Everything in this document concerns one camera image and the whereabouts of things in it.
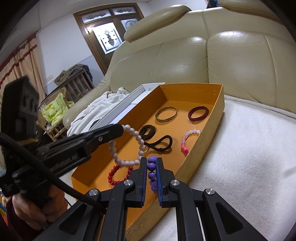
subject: brown bracelet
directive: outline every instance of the brown bracelet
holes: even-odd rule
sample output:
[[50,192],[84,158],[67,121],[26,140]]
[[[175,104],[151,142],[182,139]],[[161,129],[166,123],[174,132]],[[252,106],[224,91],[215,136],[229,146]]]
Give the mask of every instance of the brown bracelet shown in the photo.
[[[194,112],[196,112],[197,110],[205,110],[205,113],[202,115],[202,116],[199,116],[199,117],[196,117],[196,118],[192,118],[192,114]],[[191,120],[191,121],[202,121],[203,119],[205,119],[209,114],[209,109],[205,106],[197,106],[197,107],[194,107],[193,109],[191,109],[189,112],[188,112],[188,119]]]
[[[163,112],[163,111],[165,111],[165,110],[169,110],[169,109],[173,109],[173,110],[175,110],[176,113],[175,113],[173,116],[171,116],[171,117],[169,117],[169,118],[166,118],[166,119],[159,119],[159,118],[158,118],[158,116],[161,114],[161,112]],[[165,122],[169,122],[169,121],[175,119],[176,116],[177,116],[177,113],[178,113],[177,108],[172,107],[172,106],[167,106],[167,107],[163,107],[163,108],[161,108],[159,111],[157,111],[156,114],[155,114],[155,118],[156,118],[156,120],[157,120],[158,122],[160,122],[160,123],[165,123]]]

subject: red stripe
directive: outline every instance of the red stripe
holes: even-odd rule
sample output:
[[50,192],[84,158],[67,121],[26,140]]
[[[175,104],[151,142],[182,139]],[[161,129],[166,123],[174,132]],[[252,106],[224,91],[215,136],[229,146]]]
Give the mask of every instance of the red stripe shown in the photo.
[[25,46],[31,41],[33,40],[34,38],[36,38],[36,34],[32,34],[27,40],[26,40],[26,43],[24,45],[22,45],[22,47],[17,47],[8,57],[7,59],[0,65],[0,72],[4,69],[4,67],[9,63],[9,61],[15,57],[18,52],[21,50],[21,49],[24,49]]
[[9,76],[9,75],[11,74],[13,68],[16,67],[16,66],[19,66],[19,65],[20,65],[20,62],[22,62],[22,61],[25,59],[25,57],[28,56],[28,55],[30,54],[30,52],[32,52],[33,49],[36,48],[36,47],[37,47],[37,44],[34,45],[32,48],[30,48],[29,51],[26,52],[26,53],[24,54],[24,56],[18,60],[17,63],[14,63],[14,64],[12,65],[12,67],[10,68],[10,70],[8,71],[8,73],[6,73],[6,74],[4,75],[4,77],[2,78],[2,80],[0,81],[0,89],[1,89],[1,86],[2,86],[2,84],[3,84],[3,81],[5,80],[5,78],[6,78],[7,76]]

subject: curtain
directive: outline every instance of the curtain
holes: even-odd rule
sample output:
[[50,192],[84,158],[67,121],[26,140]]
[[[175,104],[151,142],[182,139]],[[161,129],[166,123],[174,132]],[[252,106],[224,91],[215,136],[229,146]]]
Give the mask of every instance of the curtain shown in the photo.
[[27,75],[30,83],[39,93],[39,103],[45,98],[36,34],[30,36],[21,47],[18,47],[0,66],[0,107],[6,84]]

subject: dark red bangle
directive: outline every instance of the dark red bangle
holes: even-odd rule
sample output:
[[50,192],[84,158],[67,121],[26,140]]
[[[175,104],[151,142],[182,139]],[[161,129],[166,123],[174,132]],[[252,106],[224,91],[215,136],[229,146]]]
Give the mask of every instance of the dark red bangle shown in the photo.
[[133,167],[128,167],[128,174],[126,176],[126,178],[123,180],[123,181],[113,181],[113,176],[114,174],[117,172],[117,170],[120,168],[121,166],[119,164],[117,164],[116,166],[113,167],[113,169],[111,169],[111,172],[109,172],[109,175],[108,175],[108,182],[115,186],[116,184],[120,183],[120,182],[123,182],[125,180],[127,180],[129,178],[129,175],[131,173],[131,171],[133,170]]
[[[196,112],[197,110],[205,110],[205,113],[202,115],[202,116],[199,116],[199,117],[196,117],[196,118],[192,118],[192,114],[194,112]],[[209,114],[209,109],[205,106],[197,106],[197,107],[194,107],[193,109],[191,109],[189,112],[188,112],[188,119],[191,120],[191,121],[202,121],[203,119],[205,119]]]

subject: wall switch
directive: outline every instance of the wall switch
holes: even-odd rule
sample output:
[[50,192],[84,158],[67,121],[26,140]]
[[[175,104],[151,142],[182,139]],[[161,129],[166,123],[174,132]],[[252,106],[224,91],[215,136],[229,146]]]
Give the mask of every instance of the wall switch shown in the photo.
[[52,74],[46,78],[46,81],[50,81],[53,78]]

